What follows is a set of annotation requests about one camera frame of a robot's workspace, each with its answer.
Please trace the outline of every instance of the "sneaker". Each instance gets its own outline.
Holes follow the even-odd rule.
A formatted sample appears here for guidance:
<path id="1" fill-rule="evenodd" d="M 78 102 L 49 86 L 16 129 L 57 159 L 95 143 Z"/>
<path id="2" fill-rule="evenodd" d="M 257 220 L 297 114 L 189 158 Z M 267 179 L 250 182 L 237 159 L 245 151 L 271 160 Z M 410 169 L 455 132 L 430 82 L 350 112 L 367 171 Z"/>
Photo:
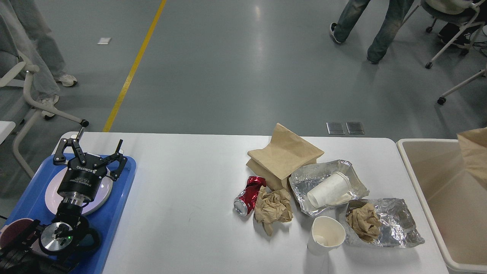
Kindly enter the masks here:
<path id="1" fill-rule="evenodd" d="M 54 80 L 58 83 L 60 82 L 64 87 L 72 87 L 76 85 L 76 83 L 78 83 L 78 80 L 74 76 L 69 74 L 63 74 L 59 77 L 54 77 Z"/>
<path id="2" fill-rule="evenodd" d="M 329 31 L 330 31 L 330 36 L 331 36 L 331 38 L 333 39 L 333 42 L 335 42 L 335 43 L 337 43 L 337 44 L 339 44 L 339 45 L 340 45 L 340 44 L 342 44 L 343 42 L 340 42 L 340 41 L 338 41 L 338 40 L 335 38 L 335 27 L 336 27 L 336 26 L 337 26 L 337 23 L 331 23 L 331 24 L 330 24 L 330 29 L 329 29 Z"/>
<path id="3" fill-rule="evenodd" d="M 52 97 L 49 97 L 49 98 L 46 98 L 46 99 L 42 99 L 41 101 L 39 101 L 39 103 L 47 106 L 47 107 L 54 107 L 54 105 L 59 101 L 59 95 L 57 94 L 54 94 Z M 45 110 L 43 110 L 41 112 L 41 115 L 42 117 L 44 117 L 44 119 L 50 119 L 52 117 L 54 117 L 54 114 L 53 113 L 50 113 L 50 112 L 47 112 Z"/>
<path id="4" fill-rule="evenodd" d="M 367 56 L 367 61 L 369 61 L 369 63 L 370 63 L 370 64 L 372 64 L 372 65 L 377 65 L 377 64 L 379 64 L 379 62 L 376 62 L 376 61 L 372 61 L 372 60 L 370 60 L 368 56 Z"/>
<path id="5" fill-rule="evenodd" d="M 448 44 L 450 41 L 450 39 L 445 37 L 441 38 L 440 40 L 444 45 Z M 470 40 L 467 37 L 460 35 L 455 41 L 453 41 L 451 45 L 460 49 L 466 49 L 470 46 Z"/>

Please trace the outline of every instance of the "aluminum foil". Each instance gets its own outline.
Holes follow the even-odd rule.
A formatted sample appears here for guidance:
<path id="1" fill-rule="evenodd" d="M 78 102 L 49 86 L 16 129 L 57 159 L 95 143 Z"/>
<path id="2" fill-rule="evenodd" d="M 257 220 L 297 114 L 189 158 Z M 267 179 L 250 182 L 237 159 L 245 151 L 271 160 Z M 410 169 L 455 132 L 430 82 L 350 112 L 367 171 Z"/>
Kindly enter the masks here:
<path id="1" fill-rule="evenodd" d="M 337 204 L 325 205 L 320 208 L 314 207 L 307 197 L 308 191 L 312 190 L 336 171 L 340 171 L 348 177 L 352 187 L 351 190 Z M 302 166 L 291 174 L 289 184 L 291 185 L 296 200 L 298 200 L 301 206 L 301 211 L 311 217 L 317 216 L 325 209 L 335 208 L 337 205 L 346 204 L 349 200 L 360 199 L 369 194 L 369 190 L 358 179 L 352 163 L 345 160 Z"/>
<path id="2" fill-rule="evenodd" d="M 375 206 L 375 212 L 382 223 L 379 238 L 371 243 L 360 239 L 345 219 L 350 211 L 362 207 L 367 202 Z M 416 230 L 416 223 L 403 199 L 351 200 L 348 206 L 341 209 L 338 221 L 347 233 L 345 240 L 353 246 L 409 248 L 425 242 Z"/>

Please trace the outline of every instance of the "crushed soda can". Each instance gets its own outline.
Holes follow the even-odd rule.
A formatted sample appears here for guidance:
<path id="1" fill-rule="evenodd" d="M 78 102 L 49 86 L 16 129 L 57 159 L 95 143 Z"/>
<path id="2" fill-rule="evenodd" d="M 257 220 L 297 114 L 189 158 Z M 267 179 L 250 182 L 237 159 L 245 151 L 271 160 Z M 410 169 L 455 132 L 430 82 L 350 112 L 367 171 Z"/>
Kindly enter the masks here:
<path id="1" fill-rule="evenodd" d="M 250 176 L 245 189 L 233 200 L 233 207 L 240 216 L 247 216 L 255 208 L 261 186 L 267 186 L 265 178 Z"/>

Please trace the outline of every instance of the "white plate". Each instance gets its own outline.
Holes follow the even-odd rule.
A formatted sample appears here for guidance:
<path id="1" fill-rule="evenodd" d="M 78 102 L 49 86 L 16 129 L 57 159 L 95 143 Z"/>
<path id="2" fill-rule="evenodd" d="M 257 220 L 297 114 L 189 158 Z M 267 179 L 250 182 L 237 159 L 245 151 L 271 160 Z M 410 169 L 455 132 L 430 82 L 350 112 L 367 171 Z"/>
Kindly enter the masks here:
<path id="1" fill-rule="evenodd" d="M 57 194 L 57 189 L 61 185 L 61 181 L 64 175 L 66 174 L 67 170 L 68 167 L 65 167 L 61 171 L 59 171 L 51 180 L 51 182 L 49 183 L 46 189 L 46 195 L 44 197 L 44 200 L 46 202 L 47 208 L 54 215 L 57 213 L 57 207 L 63 200 L 63 197 Z M 98 208 L 100 208 L 108 199 L 108 196 L 110 196 L 110 193 L 112 192 L 112 186 L 113 186 L 113 181 L 108 177 L 103 177 L 103 179 L 101 180 L 100 187 L 98 188 L 98 193 L 94 198 L 94 201 L 89 203 L 86 207 L 84 207 L 81 214 L 86 216 L 88 214 L 93 213 Z"/>

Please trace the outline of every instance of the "brown paper bag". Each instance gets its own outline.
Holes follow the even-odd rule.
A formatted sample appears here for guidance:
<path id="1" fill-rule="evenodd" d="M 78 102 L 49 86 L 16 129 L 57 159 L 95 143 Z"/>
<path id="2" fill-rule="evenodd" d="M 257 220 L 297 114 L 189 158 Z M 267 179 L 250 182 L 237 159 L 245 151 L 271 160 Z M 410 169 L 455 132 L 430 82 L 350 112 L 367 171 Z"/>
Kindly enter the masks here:
<path id="1" fill-rule="evenodd" d="M 278 123 L 270 143 L 247 154 L 251 158 L 247 166 L 264 177 L 274 191 L 289 190 L 287 179 L 291 173 L 303 165 L 316 163 L 323 151 Z"/>
<path id="2" fill-rule="evenodd" d="M 466 170 L 487 189 L 487 128 L 457 134 Z"/>

